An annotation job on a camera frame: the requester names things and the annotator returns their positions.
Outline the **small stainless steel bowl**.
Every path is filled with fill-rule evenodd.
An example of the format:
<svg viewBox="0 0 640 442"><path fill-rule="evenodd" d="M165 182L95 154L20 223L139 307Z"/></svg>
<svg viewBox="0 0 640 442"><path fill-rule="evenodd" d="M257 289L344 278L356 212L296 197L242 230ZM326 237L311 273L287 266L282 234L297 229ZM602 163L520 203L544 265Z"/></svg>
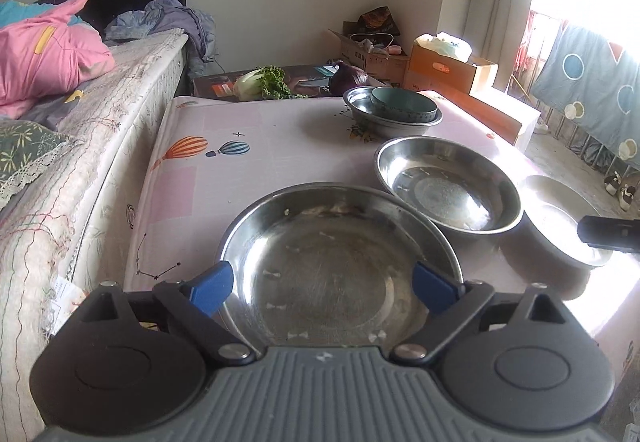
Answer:
<svg viewBox="0 0 640 442"><path fill-rule="evenodd" d="M358 127L381 139L426 135L442 122L433 98L400 87L356 87L343 100Z"/></svg>

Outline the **Philips printed flat box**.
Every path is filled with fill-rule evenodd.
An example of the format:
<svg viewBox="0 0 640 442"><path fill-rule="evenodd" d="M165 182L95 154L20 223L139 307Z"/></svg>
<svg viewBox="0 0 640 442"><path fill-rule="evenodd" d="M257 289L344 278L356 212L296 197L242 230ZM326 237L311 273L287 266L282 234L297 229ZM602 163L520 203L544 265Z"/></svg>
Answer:
<svg viewBox="0 0 640 442"><path fill-rule="evenodd" d="M201 76L192 81L192 92L201 98L247 102L342 96L346 90L360 86L379 87L384 83L348 64L301 64Z"/></svg>

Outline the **white ceramic calligraphy plate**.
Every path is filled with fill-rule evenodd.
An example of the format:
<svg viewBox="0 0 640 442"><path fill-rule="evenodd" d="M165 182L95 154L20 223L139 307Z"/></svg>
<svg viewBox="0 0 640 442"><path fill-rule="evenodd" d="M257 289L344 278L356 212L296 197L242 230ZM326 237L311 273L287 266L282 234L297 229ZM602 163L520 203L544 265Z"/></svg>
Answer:
<svg viewBox="0 0 640 442"><path fill-rule="evenodd" d="M521 188L524 213L538 241L561 262L591 271L608 264L611 250L590 247L577 234L583 217L597 210L565 184L545 175L529 175Z"/></svg>

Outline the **blue patterned hanging blanket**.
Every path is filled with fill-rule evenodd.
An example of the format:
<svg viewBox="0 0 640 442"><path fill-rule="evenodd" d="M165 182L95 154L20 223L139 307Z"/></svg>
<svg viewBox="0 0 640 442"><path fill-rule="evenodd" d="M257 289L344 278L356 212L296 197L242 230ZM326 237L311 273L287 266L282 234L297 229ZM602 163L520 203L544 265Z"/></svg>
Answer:
<svg viewBox="0 0 640 442"><path fill-rule="evenodd" d="M639 61L622 46L587 29L565 26L532 95L639 168Z"/></svg>

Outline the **brown box with clutter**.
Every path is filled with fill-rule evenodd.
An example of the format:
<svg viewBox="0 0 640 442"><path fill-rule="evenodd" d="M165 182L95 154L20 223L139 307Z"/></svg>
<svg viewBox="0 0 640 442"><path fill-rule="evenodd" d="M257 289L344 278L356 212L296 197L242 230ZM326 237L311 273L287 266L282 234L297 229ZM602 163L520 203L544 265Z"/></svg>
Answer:
<svg viewBox="0 0 640 442"><path fill-rule="evenodd" d="M338 58L358 67L378 81L400 85L409 56L399 42L396 24L368 28L362 22L344 21L341 31L330 30L340 42Z"/></svg>

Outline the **large orange cardboard box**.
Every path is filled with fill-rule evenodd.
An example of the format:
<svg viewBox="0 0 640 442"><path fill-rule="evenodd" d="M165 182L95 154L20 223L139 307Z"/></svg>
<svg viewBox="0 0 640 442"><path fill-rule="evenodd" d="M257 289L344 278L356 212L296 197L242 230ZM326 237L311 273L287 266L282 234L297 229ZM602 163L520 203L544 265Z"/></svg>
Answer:
<svg viewBox="0 0 640 442"><path fill-rule="evenodd" d="M432 90L442 95L521 153L525 153L540 117L540 112L534 107L493 87L480 88L472 94L466 94L416 72L405 75L404 87L417 92Z"/></svg>

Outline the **green floral pillow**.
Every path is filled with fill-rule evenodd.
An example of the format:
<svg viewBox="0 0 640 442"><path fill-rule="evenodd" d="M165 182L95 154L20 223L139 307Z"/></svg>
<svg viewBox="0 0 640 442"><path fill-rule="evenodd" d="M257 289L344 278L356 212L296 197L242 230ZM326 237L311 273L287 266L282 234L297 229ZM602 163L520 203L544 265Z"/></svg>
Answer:
<svg viewBox="0 0 640 442"><path fill-rule="evenodd" d="M1 209L78 144L75 137L27 120L1 120Z"/></svg>

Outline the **white quilted mattress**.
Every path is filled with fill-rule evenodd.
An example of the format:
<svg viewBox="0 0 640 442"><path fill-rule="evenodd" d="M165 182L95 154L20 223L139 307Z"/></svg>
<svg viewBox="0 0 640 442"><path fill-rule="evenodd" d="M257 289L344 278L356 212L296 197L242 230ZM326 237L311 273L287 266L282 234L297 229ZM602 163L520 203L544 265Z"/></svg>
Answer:
<svg viewBox="0 0 640 442"><path fill-rule="evenodd" d="M160 121L186 68L186 35L113 47L116 67L89 82L58 124L73 146L1 214L1 437L42 429L29 373L64 305L124 280Z"/></svg>

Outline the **pair of sneakers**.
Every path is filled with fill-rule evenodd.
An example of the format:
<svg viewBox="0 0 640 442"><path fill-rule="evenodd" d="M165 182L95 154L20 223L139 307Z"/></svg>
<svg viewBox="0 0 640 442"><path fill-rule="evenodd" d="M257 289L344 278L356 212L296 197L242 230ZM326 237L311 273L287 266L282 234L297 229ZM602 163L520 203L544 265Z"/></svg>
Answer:
<svg viewBox="0 0 640 442"><path fill-rule="evenodd" d="M604 179L604 188L608 194L614 196L618 200L620 209L629 211L631 204L634 202L636 188L623 182L620 173L614 171Z"/></svg>

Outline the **teal ceramic bowl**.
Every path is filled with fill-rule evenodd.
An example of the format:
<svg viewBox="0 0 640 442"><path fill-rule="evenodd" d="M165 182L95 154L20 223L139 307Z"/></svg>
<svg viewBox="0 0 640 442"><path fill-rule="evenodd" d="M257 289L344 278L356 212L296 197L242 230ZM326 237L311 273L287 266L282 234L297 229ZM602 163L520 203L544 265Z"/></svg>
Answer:
<svg viewBox="0 0 640 442"><path fill-rule="evenodd" d="M405 123L428 123L436 118L437 105L431 98L400 87L375 87L370 101L382 118Z"/></svg>

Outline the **white plastic bag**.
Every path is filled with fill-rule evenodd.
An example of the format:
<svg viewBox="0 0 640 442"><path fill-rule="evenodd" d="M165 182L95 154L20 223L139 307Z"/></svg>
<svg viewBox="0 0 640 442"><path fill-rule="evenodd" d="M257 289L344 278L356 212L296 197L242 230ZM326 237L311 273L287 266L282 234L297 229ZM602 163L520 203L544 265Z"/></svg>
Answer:
<svg viewBox="0 0 640 442"><path fill-rule="evenodd" d="M440 56L454 58L461 62L467 62L472 55L472 47L468 42L446 32L439 32L436 35L424 33L418 36L414 43L424 50L431 50Z"/></svg>

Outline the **purple crumpled clothes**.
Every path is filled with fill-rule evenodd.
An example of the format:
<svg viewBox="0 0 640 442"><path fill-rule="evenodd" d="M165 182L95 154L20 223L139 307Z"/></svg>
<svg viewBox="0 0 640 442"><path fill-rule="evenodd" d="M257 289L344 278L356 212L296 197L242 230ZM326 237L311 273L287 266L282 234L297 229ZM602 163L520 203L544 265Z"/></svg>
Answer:
<svg viewBox="0 0 640 442"><path fill-rule="evenodd" d="M184 6L178 0L154 0L144 9L123 12L106 26L104 36L106 41L124 42L174 29L181 29L189 38L188 72L191 79L222 71L217 60L213 16Z"/></svg>

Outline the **large stainless steel plate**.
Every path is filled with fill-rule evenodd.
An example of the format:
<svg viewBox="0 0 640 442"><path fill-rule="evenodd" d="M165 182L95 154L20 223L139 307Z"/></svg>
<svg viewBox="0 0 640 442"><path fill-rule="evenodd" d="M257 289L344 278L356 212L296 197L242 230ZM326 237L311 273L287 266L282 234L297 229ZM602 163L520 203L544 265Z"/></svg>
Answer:
<svg viewBox="0 0 640 442"><path fill-rule="evenodd" d="M383 191L342 184L295 185L255 201L227 228L218 258L233 271L222 324L258 354L275 346L388 353L427 319L412 289L417 264L463 279L433 222Z"/></svg>

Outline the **pink patterned tablecloth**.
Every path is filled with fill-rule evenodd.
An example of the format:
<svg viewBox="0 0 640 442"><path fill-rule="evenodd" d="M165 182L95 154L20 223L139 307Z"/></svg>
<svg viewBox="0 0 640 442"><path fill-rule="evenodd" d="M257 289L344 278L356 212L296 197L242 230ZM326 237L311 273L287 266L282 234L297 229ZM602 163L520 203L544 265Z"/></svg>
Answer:
<svg viewBox="0 0 640 442"><path fill-rule="evenodd" d="M148 290L211 267L224 232L249 205L306 183L379 189L376 139L354 131L338 98L215 102L178 97L146 171L124 286ZM228 370L198 403L183 441L502 441L462 416L434 381L370 348L277 350Z"/></svg>

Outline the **open orange cardboard box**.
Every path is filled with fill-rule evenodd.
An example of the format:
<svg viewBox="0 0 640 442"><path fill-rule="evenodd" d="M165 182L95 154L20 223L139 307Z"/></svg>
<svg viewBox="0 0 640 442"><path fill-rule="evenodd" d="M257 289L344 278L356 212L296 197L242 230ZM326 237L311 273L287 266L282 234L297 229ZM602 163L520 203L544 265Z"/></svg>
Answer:
<svg viewBox="0 0 640 442"><path fill-rule="evenodd" d="M467 62L440 55L414 44L409 55L404 87L410 90L431 90L431 84L442 84L465 94L492 87L498 64L471 56Z"/></svg>

